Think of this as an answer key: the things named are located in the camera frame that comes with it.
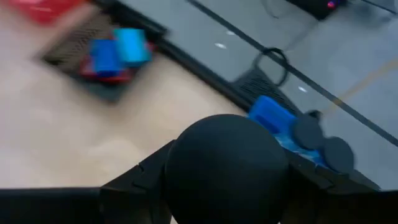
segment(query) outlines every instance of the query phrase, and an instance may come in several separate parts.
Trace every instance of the black strip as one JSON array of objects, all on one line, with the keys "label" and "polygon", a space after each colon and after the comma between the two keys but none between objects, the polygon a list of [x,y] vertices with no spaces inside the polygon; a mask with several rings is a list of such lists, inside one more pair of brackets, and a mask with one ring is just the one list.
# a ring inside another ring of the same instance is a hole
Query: black strip
[{"label": "black strip", "polygon": [[[239,30],[237,27],[235,27],[234,25],[232,25],[231,23],[229,23],[228,21],[226,21],[225,19],[223,19],[215,12],[205,7],[204,5],[200,4],[196,0],[188,0],[188,2],[190,2],[193,6],[195,6],[197,9],[199,9],[207,16],[214,19],[216,22],[220,23],[222,26],[225,26],[228,30],[234,32],[238,37],[242,38],[244,41],[252,45],[254,48],[258,49],[259,51],[262,51],[265,48],[259,42],[255,41],[253,38],[245,34],[243,31]],[[275,54],[269,54],[267,56],[282,66],[283,61],[278,56],[276,56]],[[338,98],[335,95],[331,94],[329,91],[324,89],[322,86],[314,82],[306,75],[304,75],[302,72],[298,71],[293,66],[288,65],[287,70],[291,74],[299,78],[301,81],[306,83],[308,86],[312,87],[315,91],[319,92],[319,94],[323,95],[325,98],[333,102],[334,104],[336,104],[336,102],[339,102],[336,105],[339,106],[342,110],[350,114],[353,118],[357,119],[359,122],[361,122],[368,128],[372,129],[376,134],[380,135],[382,138],[389,141],[391,144],[398,147],[398,139],[395,138],[392,134],[388,133],[380,126],[376,125],[371,120],[367,119],[365,116],[360,114],[358,111],[354,110],[352,107],[348,106],[346,103],[338,100]]]}]

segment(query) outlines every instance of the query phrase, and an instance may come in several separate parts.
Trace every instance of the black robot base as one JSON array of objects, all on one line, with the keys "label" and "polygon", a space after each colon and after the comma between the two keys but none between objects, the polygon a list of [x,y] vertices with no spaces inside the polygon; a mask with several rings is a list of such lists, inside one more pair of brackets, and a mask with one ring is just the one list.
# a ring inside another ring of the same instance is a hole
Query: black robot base
[{"label": "black robot base", "polygon": [[318,20],[326,19],[333,11],[347,3],[347,0],[287,0],[307,11]]}]

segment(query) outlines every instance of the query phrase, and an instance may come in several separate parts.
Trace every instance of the wooden floor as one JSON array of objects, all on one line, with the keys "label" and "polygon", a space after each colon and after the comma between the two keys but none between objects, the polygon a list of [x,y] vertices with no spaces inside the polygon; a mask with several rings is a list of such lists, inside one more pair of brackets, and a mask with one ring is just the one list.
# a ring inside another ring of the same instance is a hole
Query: wooden floor
[{"label": "wooden floor", "polygon": [[102,103],[37,59],[89,16],[41,27],[0,4],[0,187],[100,186],[212,114],[244,114],[157,55],[120,104]]}]

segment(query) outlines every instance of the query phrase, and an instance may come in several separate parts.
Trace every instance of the blue block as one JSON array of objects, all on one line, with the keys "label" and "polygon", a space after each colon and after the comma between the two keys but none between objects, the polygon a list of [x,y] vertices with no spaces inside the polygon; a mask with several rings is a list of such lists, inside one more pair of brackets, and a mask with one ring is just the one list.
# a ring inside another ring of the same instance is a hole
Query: blue block
[{"label": "blue block", "polygon": [[146,47],[145,33],[140,29],[115,29],[118,51],[121,60],[127,66],[140,66],[150,60]]},{"label": "blue block", "polygon": [[123,69],[115,40],[94,40],[90,55],[98,78],[116,77]]},{"label": "blue block", "polygon": [[272,134],[289,132],[290,125],[295,119],[294,115],[266,96],[257,99],[248,116]]}]

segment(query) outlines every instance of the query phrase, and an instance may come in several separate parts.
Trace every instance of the gray floor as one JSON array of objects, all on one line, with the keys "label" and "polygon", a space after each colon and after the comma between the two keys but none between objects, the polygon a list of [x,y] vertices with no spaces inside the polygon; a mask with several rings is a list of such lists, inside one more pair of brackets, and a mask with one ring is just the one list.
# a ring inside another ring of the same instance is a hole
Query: gray floor
[{"label": "gray floor", "polygon": [[[237,79],[257,55],[254,47],[184,0],[122,1],[168,27],[169,41],[226,80]],[[398,19],[361,1],[323,22],[285,1],[268,2],[278,19],[264,10],[260,1],[265,0],[199,1],[262,45],[285,49],[295,68],[336,96],[398,58]],[[282,71],[269,59],[261,67],[273,79]],[[376,79],[345,103],[398,138],[396,73]],[[330,106],[328,99],[295,76],[282,91],[303,111]],[[327,114],[322,125],[327,135],[349,142],[359,171],[383,189],[398,189],[398,148],[341,109]]]}]

